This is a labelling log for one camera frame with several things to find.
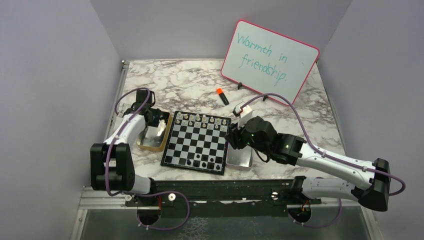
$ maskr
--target marble surface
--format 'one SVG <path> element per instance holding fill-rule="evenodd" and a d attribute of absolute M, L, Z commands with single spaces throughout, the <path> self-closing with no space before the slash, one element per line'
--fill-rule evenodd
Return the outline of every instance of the marble surface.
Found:
<path fill-rule="evenodd" d="M 155 92 L 156 105 L 162 111 L 174 115 L 175 111 L 203 113 L 231 118 L 235 105 L 247 102 L 257 93 L 247 89 L 237 89 L 237 84 L 223 78 L 220 73 L 222 60 L 140 60 L 132 61 L 123 87 L 123 93 L 134 88 L 147 87 Z M 222 88 L 229 105 L 225 106 L 216 93 Z M 114 123 L 116 129 L 122 122 L 122 112 L 136 99 L 136 93 L 125 97 L 119 105 L 119 114 Z M 306 83 L 294 105 L 304 122 L 308 135 L 314 144 L 328 151 L 344 155 L 344 150 L 336 127 L 334 116 L 324 90 L 316 65 L 312 68 Z M 254 116 L 269 121 L 279 133 L 303 137 L 298 120 L 290 107 L 272 100 L 258 99 L 250 104 Z M 134 145 L 132 159 L 136 174 L 152 177 L 155 180 L 256 180 L 290 179 L 295 176 L 333 176 L 324 172 L 275 161 L 264 163 L 254 155 L 253 166 L 249 171 L 226 167 L 224 175 L 213 175 L 186 169 L 161 166 L 163 152 L 143 151 Z"/>

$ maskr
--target chessboard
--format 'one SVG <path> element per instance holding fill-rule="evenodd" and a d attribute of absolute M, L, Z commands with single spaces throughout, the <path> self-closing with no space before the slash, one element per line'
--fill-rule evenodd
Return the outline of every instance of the chessboard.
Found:
<path fill-rule="evenodd" d="M 223 175 L 228 117 L 176 111 L 160 165 Z"/>

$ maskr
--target screw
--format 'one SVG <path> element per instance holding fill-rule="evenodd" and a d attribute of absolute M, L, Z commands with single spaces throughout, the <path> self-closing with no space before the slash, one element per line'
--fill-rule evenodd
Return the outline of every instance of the screw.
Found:
<path fill-rule="evenodd" d="M 278 192 L 276 192 L 276 191 L 272 192 L 271 198 L 272 198 L 272 200 L 277 200 L 278 199 Z"/>
<path fill-rule="evenodd" d="M 129 202 L 133 199 L 131 195 L 125 195 L 125 201 Z"/>

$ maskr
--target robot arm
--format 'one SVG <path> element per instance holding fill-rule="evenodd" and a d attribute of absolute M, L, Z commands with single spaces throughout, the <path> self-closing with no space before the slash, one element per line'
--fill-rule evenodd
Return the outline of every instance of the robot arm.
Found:
<path fill-rule="evenodd" d="M 90 149 L 91 186 L 94 190 L 106 190 L 105 165 L 107 151 L 113 143 L 108 169 L 109 187 L 113 191 L 148 194 L 151 192 L 152 179 L 136 175 L 131 149 L 140 133 L 148 126 L 157 127 L 164 117 L 155 105 L 155 93 L 150 97 L 141 111 L 133 113 L 147 98 L 145 89 L 137 90 L 135 103 L 123 113 L 123 120 L 117 130 L 103 143 L 95 143 Z"/>
<path fill-rule="evenodd" d="M 230 125 L 229 132 L 225 136 L 234 149 L 249 146 L 277 163 L 308 167 L 338 177 L 328 179 L 296 177 L 293 189 L 298 191 L 299 198 L 305 200 L 349 199 L 358 201 L 362 206 L 375 211 L 387 211 L 390 179 L 387 176 L 366 171 L 366 169 L 378 169 L 390 173 L 389 163 L 386 160 L 378 158 L 374 162 L 364 161 L 317 147 L 324 152 L 321 155 L 303 138 L 278 133 L 270 122 L 259 116 L 253 117 L 253 111 L 248 105 L 242 110 L 237 109 L 236 106 L 234 114 L 239 116 L 240 120 Z M 326 156 L 337 157 L 348 163 L 363 166 L 363 169 L 343 164 Z"/>

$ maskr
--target white enclosure wall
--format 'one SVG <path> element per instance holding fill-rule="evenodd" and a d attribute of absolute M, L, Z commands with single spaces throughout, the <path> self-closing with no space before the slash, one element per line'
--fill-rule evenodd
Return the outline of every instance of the white enclosure wall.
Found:
<path fill-rule="evenodd" d="M 119 56 L 224 58 L 239 19 L 324 49 L 351 0 L 91 0 Z"/>
<path fill-rule="evenodd" d="M 0 239 L 68 239 L 121 73 L 89 0 L 0 1 Z"/>
<path fill-rule="evenodd" d="M 318 62 L 346 154 L 386 159 L 406 182 L 376 215 L 386 240 L 423 238 L 423 67 L 422 0 L 353 0 Z"/>

